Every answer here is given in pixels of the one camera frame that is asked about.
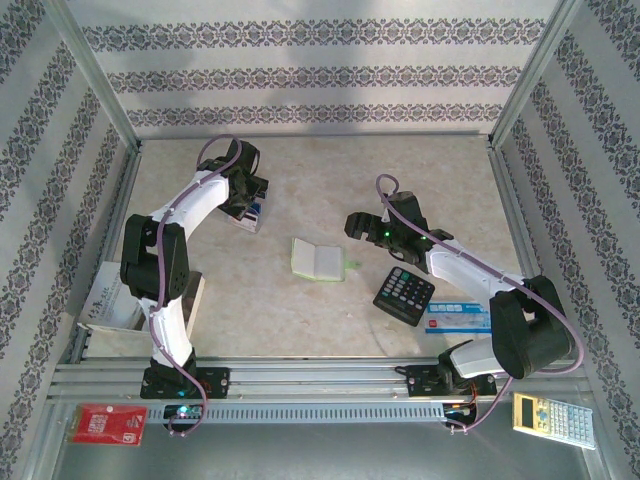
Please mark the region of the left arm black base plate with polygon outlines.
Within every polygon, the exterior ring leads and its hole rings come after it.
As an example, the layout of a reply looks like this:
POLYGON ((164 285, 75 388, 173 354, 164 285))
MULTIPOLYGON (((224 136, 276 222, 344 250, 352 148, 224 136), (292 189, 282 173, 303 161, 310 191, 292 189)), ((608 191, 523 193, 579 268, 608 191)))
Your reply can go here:
MULTIPOLYGON (((208 399, 225 399, 230 384, 230 370, 222 367, 197 367, 192 376, 203 387, 208 399)), ((198 399, 197 386, 175 368, 161 365, 144 371, 140 388, 143 399, 198 399)))

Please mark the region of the aluminium frame post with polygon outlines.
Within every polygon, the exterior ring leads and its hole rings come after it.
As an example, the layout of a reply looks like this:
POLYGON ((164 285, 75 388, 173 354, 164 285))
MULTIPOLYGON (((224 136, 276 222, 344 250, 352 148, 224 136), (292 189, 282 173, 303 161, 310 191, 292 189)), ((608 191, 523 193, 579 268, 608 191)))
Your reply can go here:
POLYGON ((100 67, 82 29, 72 15, 66 0, 42 0, 47 15, 64 40, 85 80, 96 94, 111 123, 128 148, 138 151, 140 139, 116 97, 108 78, 100 67))
POLYGON ((573 22, 585 0, 558 0, 540 39, 532 50, 515 87, 509 95, 504 108, 488 136, 488 146, 496 149, 501 146, 513 124, 517 120, 531 92, 542 77, 551 61, 558 44, 573 22))

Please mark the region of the red flat packet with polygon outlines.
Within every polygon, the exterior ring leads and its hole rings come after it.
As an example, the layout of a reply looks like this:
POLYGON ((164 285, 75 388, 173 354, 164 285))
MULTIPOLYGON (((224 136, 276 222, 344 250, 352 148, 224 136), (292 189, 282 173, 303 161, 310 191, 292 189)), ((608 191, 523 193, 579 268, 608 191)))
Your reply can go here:
POLYGON ((81 404, 74 412, 67 441, 74 444, 139 446, 148 409, 119 404, 81 404))

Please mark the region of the green card holder wallet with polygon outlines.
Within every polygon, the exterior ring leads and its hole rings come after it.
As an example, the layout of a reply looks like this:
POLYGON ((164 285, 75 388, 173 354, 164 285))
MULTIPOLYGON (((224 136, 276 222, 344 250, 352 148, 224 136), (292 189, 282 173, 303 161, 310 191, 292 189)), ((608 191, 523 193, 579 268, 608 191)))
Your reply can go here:
POLYGON ((349 260, 340 246, 319 246, 293 238, 291 247, 291 271, 307 280, 343 282, 347 270, 362 267, 360 261, 349 260))

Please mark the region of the blue white paper box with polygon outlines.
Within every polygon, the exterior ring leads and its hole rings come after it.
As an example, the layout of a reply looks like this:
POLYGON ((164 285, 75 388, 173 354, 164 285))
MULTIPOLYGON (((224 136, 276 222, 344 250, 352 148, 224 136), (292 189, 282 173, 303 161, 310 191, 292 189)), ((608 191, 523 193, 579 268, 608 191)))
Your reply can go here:
POLYGON ((423 315, 427 333, 490 334, 490 313, 472 302, 430 302, 423 315))

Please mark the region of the yellow grey scientific calculator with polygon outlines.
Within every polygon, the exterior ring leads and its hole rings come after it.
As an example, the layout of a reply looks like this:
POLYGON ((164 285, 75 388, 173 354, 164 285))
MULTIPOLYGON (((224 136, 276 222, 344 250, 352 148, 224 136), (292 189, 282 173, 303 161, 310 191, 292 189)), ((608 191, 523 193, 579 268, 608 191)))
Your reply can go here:
POLYGON ((593 410, 588 407, 513 394, 513 429, 587 450, 596 449, 593 410))

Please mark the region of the aluminium side rail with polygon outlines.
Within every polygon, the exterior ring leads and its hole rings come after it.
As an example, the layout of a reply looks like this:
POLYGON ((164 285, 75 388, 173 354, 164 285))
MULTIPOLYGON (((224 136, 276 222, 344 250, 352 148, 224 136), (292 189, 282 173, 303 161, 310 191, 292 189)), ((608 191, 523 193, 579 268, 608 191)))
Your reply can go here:
POLYGON ((534 271, 531 242, 525 238, 524 218, 504 160, 489 146, 487 153, 519 267, 531 275, 501 287, 490 299, 493 351, 514 378, 534 372, 558 374, 560 370, 552 364, 575 352, 575 340, 564 324, 566 316, 553 282, 534 271), (556 317, 551 308, 562 315, 556 317))
MULTIPOLYGON (((139 169, 141 153, 141 143, 139 143, 135 149, 127 151, 122 171, 114 187, 111 208, 106 218, 103 236, 101 237, 100 249, 97 252, 96 262, 89 278, 90 284, 87 287, 86 294, 80 307, 84 306, 84 302, 90 293, 91 287, 102 263, 104 261, 112 261, 114 258, 116 248, 118 246, 119 232, 124 222, 123 218, 129 203, 135 177, 139 169)), ((86 328, 78 322, 78 315, 73 318, 71 326, 72 328, 70 330, 67 345, 59 360, 61 364, 76 364, 80 362, 82 351, 85 347, 86 338, 88 336, 86 328)))

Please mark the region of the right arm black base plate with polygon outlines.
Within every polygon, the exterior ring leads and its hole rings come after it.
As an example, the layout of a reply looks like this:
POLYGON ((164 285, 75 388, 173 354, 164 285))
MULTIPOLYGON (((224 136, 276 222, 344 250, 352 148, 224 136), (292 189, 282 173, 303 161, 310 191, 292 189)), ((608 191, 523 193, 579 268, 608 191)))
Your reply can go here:
POLYGON ((480 396, 497 394, 494 380, 489 374, 463 378, 442 365, 408 365, 397 367, 396 372, 406 380, 410 397, 452 397, 477 393, 480 396))

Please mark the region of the clear acrylic card stand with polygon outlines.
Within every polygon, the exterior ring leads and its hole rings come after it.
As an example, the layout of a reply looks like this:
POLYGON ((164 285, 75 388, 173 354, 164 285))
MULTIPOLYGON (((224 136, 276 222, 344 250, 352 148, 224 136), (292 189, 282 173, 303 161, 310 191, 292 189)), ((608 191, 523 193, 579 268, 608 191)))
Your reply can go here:
POLYGON ((256 201, 259 201, 262 204, 262 215, 259 223, 255 224, 247 220, 244 220, 243 218, 241 220, 236 220, 234 218, 231 218, 230 216, 227 217, 227 221, 236 227, 239 227, 245 231, 248 231, 249 233, 257 234, 262 225, 262 220, 264 215, 264 206, 263 206, 263 201, 261 199, 258 199, 256 201))

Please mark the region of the black desk calculator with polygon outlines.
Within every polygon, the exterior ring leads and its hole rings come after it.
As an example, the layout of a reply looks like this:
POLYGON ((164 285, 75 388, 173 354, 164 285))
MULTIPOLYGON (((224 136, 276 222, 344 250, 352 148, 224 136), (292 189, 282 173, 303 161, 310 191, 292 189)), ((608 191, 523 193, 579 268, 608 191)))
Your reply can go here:
POLYGON ((400 267, 388 273, 373 305, 396 320, 417 327, 435 292, 435 286, 400 267))

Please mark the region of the white calligraphy gift box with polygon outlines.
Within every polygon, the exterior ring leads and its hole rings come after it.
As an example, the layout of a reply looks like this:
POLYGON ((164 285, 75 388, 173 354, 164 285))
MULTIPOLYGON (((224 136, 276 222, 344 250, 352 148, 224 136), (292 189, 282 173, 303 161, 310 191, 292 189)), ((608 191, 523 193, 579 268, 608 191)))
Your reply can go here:
MULTIPOLYGON (((191 271, 182 308, 187 337, 196 323, 205 279, 191 271)), ((98 331, 148 332, 149 327, 138 299, 120 280, 120 264, 103 262, 94 279, 77 322, 81 327, 98 331)))

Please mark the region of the long aluminium mounting rail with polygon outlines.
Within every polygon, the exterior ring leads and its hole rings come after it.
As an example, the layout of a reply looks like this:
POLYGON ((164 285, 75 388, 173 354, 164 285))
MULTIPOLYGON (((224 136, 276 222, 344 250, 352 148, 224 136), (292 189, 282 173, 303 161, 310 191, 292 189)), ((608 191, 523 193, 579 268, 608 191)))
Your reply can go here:
MULTIPOLYGON (((240 403, 408 402, 400 366, 434 364, 427 358, 318 357, 202 358, 203 367, 227 368, 227 400, 240 403)), ((90 358, 55 367, 48 403, 138 403, 144 370, 142 358, 90 358)))

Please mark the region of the aluminium back rail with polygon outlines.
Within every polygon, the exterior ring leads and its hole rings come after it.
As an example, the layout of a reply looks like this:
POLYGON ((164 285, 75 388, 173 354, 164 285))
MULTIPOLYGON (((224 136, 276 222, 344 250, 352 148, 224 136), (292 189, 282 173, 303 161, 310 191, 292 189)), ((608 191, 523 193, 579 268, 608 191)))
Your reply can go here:
POLYGON ((188 134, 188 135, 179 135, 178 133, 174 134, 154 134, 154 135, 146 135, 139 136, 139 141, 152 141, 152 140, 209 140, 216 136, 224 136, 224 135, 233 135, 238 138, 347 138, 347 137, 355 137, 355 138, 366 138, 366 137, 439 137, 439 136, 452 136, 456 137, 469 137, 469 138, 491 138, 490 133, 481 133, 477 130, 434 130, 434 131, 390 131, 390 132, 382 132, 382 131, 304 131, 304 132, 266 132, 266 133, 210 133, 210 134, 188 134))

